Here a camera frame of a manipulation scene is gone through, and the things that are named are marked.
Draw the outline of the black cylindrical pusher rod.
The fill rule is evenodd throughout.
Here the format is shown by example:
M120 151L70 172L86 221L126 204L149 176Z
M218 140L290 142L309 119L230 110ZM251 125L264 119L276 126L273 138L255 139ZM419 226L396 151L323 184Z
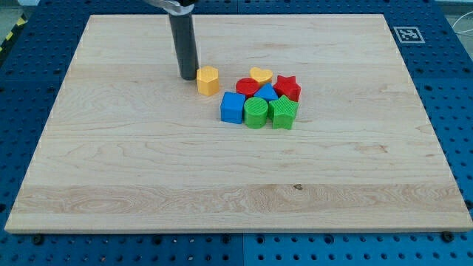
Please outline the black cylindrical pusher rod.
M169 21L180 77L186 81L195 80L199 62L192 16L190 13L181 16L169 14Z

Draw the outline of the silver clamp mount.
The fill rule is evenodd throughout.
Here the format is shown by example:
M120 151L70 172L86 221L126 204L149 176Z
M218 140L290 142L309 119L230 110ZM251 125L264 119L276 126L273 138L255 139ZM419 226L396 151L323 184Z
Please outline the silver clamp mount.
M144 0L145 3L164 9L173 16L189 14L194 9L193 1Z

